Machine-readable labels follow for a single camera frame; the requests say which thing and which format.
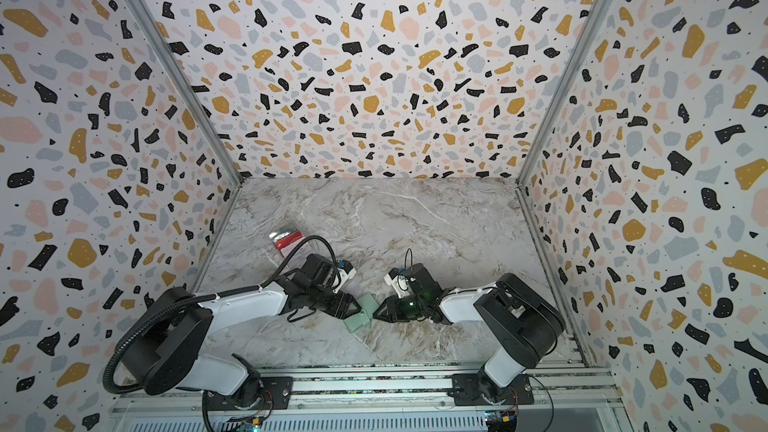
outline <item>black cable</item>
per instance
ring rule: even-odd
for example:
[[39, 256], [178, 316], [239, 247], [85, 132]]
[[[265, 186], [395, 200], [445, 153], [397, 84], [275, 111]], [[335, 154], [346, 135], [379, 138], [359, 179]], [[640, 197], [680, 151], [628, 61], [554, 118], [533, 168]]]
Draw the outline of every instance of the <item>black cable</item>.
[[544, 389], [544, 392], [546, 392], [547, 396], [549, 397], [549, 406], [552, 408], [552, 413], [549, 415], [549, 424], [547, 424], [547, 427], [544, 427], [544, 429], [542, 430], [542, 432], [547, 432], [547, 430], [549, 430], [549, 427], [552, 425], [552, 420], [554, 420], [554, 402], [552, 401], [552, 395], [549, 393], [549, 390], [546, 387], [544, 387], [544, 384], [542, 384], [541, 380], [537, 379], [532, 375], [529, 375], [528, 378], [536, 380], [538, 384], [542, 386], [542, 388]]
[[203, 390], [203, 403], [200, 408], [200, 415], [203, 416], [203, 426], [206, 432], [214, 432], [214, 427], [210, 424], [210, 418], [208, 418], [208, 390]]
[[124, 338], [124, 340], [121, 340], [120, 342], [118, 342], [118, 345], [114, 348], [112, 357], [110, 357], [106, 367], [104, 368], [104, 375], [101, 376], [101, 385], [104, 387], [104, 389], [107, 392], [109, 392], [110, 394], [116, 394], [116, 395], [128, 394], [129, 392], [135, 392], [136, 390], [141, 390], [142, 389], [141, 384], [117, 385], [114, 382], [114, 372], [118, 369], [120, 360], [122, 360], [125, 353], [128, 351], [132, 343], [135, 342], [137, 338], [139, 338], [144, 332], [146, 332], [150, 328], [157, 325], [159, 322], [172, 318], [178, 312], [180, 312], [181, 310], [191, 305], [195, 305], [201, 302], [212, 301], [217, 298], [224, 298], [224, 297], [229, 297], [231, 295], [244, 294], [247, 292], [254, 292], [254, 291], [261, 290], [262, 288], [274, 282], [275, 278], [277, 278], [277, 276], [280, 275], [280, 273], [283, 271], [286, 265], [288, 265], [288, 262], [299, 251], [299, 249], [304, 244], [308, 243], [311, 240], [318, 240], [328, 248], [328, 251], [331, 254], [331, 260], [333, 260], [334, 269], [336, 270], [336, 274], [339, 277], [339, 280], [341, 281], [339, 271], [338, 269], [336, 269], [336, 254], [333, 252], [333, 248], [331, 247], [331, 244], [329, 244], [327, 240], [325, 240], [319, 235], [310, 235], [309, 237], [305, 237], [301, 242], [299, 242], [297, 246], [294, 247], [294, 249], [290, 252], [290, 254], [288, 254], [283, 259], [283, 262], [272, 273], [272, 275], [269, 276], [268, 279], [262, 282], [261, 284], [233, 288], [231, 290], [220, 292], [218, 294], [205, 294], [205, 295], [198, 295], [197, 297], [185, 298], [167, 306], [164, 309], [159, 310], [155, 315], [147, 318], [144, 322], [139, 324], [136, 330], [133, 331], [129, 336]]

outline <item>pink speckle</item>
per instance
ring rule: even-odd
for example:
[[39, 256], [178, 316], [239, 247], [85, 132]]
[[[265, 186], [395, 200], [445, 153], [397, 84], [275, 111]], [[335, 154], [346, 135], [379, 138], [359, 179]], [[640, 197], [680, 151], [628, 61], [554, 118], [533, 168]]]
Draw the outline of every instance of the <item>pink speckle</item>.
[[14, 292], [26, 292], [32, 288], [32, 283], [30, 281], [23, 281], [18, 280], [17, 278], [12, 278], [8, 281], [8, 286]]
[[688, 209], [688, 202], [680, 197], [670, 197], [661, 207], [662, 212], [685, 212]]
[[400, 21], [400, 31], [408, 40], [418, 39], [418, 22], [411, 17], [406, 17]]
[[69, 221], [69, 225], [67, 226], [67, 235], [74, 234], [76, 232], [87, 232], [88, 231], [88, 224], [85, 222], [80, 222], [76, 218], [73, 218]]
[[755, 192], [752, 201], [752, 219], [761, 227], [768, 227], [768, 188]]
[[56, 283], [52, 278], [44, 278], [38, 289], [34, 291], [34, 306], [39, 311], [44, 311], [48, 315], [54, 315], [58, 312], [58, 301], [56, 300]]
[[605, 78], [612, 80], [614, 75], [616, 75], [616, 72], [619, 70], [619, 57], [615, 53], [610, 54], [605, 58], [604, 68]]
[[89, 356], [91, 354], [95, 354], [95, 353], [98, 352], [98, 350], [99, 350], [99, 346], [98, 345], [84, 345], [83, 349], [82, 349], [83, 357], [87, 357], [87, 356]]
[[34, 144], [43, 138], [43, 134], [26, 117], [3, 117], [0, 119], [0, 137], [9, 142]]
[[216, 25], [218, 25], [219, 29], [227, 34], [231, 39], [240, 40], [242, 38], [242, 35], [240, 34], [240, 24], [228, 16], [220, 16], [216, 21]]
[[190, 266], [190, 260], [187, 254], [179, 254], [174, 258], [173, 264], [176, 272], [186, 271]]
[[712, 56], [715, 54], [715, 51], [717, 51], [717, 47], [720, 46], [720, 42], [713, 42], [710, 44], [707, 44], [704, 48], [704, 54], [701, 56], [701, 62], [699, 62], [700, 66], [707, 65], [710, 60], [712, 60]]
[[11, 257], [11, 272], [21, 272], [27, 264], [27, 253], [23, 250], [14, 250]]
[[704, 263], [701, 260], [697, 260], [693, 265], [688, 267], [688, 272], [686, 272], [686, 274], [690, 277], [690, 280], [694, 282], [699, 281], [699, 278], [701, 277], [701, 266], [703, 264]]

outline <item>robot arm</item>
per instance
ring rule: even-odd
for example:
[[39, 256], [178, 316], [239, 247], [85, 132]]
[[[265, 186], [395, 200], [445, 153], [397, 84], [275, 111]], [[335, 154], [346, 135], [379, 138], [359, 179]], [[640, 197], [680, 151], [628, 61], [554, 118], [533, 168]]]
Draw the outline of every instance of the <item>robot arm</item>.
[[526, 368], [534, 368], [565, 329], [560, 313], [514, 274], [496, 283], [469, 290], [443, 290], [422, 264], [403, 271], [398, 285], [408, 284], [408, 295], [388, 297], [373, 317], [385, 322], [429, 318], [440, 324], [484, 321], [501, 344], [478, 372], [476, 390], [469, 396], [503, 402], [509, 385]]
[[[167, 321], [149, 328], [126, 351], [123, 364], [150, 395], [171, 388], [212, 390], [231, 398], [242, 408], [258, 397], [260, 376], [243, 358], [202, 354], [200, 348], [208, 334], [253, 318], [288, 314], [289, 322], [301, 308], [314, 314], [325, 312], [335, 318], [348, 318], [360, 311], [355, 299], [339, 293], [346, 280], [356, 273], [349, 262], [340, 262], [338, 275], [333, 264], [311, 254], [302, 268], [280, 275], [274, 282], [253, 292], [200, 302], [182, 310]], [[153, 303], [122, 340], [142, 322], [182, 299], [193, 297], [181, 287], [168, 289]]]

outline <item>wire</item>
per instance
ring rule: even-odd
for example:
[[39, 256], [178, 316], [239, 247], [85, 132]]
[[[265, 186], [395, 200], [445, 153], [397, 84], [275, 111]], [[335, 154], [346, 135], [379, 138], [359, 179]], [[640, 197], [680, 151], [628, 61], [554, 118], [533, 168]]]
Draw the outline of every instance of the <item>wire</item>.
[[542, 430], [542, 432], [547, 432], [547, 430], [549, 430], [549, 427], [552, 425], [552, 420], [554, 420], [554, 402], [552, 401], [552, 395], [549, 393], [549, 390], [546, 387], [544, 387], [544, 384], [542, 384], [541, 380], [537, 379], [532, 375], [529, 375], [528, 378], [536, 380], [538, 384], [542, 386], [542, 388], [544, 389], [544, 392], [546, 392], [547, 396], [549, 397], [549, 406], [552, 408], [552, 413], [549, 415], [549, 423], [547, 424], [547, 427], [544, 427], [544, 429]]
[[200, 408], [200, 414], [203, 416], [203, 426], [205, 426], [206, 432], [214, 432], [214, 427], [210, 424], [210, 418], [208, 418], [208, 390], [203, 390], [203, 403]]

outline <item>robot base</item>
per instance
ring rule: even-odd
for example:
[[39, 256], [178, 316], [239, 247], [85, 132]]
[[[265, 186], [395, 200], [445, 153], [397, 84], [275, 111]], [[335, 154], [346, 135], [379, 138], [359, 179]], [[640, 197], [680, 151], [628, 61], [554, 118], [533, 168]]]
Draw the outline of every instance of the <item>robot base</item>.
[[[267, 400], [266, 404], [262, 405], [262, 411], [266, 414], [269, 411], [269, 399], [272, 394], [273, 406], [272, 410], [285, 410], [288, 408], [288, 401], [290, 400], [291, 389], [293, 388], [292, 377], [262, 377], [261, 381], [264, 383], [264, 387], [260, 393], [264, 395]], [[221, 394], [216, 394], [208, 397], [208, 410], [240, 410], [235, 407], [231, 397], [227, 397]]]
[[[453, 397], [456, 405], [478, 405], [487, 406], [490, 405], [483, 397], [480, 391], [480, 383], [477, 374], [454, 374], [452, 377], [453, 390], [448, 392], [450, 397]], [[518, 405], [532, 405], [533, 404], [533, 392], [531, 391], [531, 384], [528, 381], [528, 376], [520, 374], [510, 383], [508, 386], [510, 389], [514, 389], [518, 393]], [[498, 405], [514, 405], [514, 395], [512, 392]]]

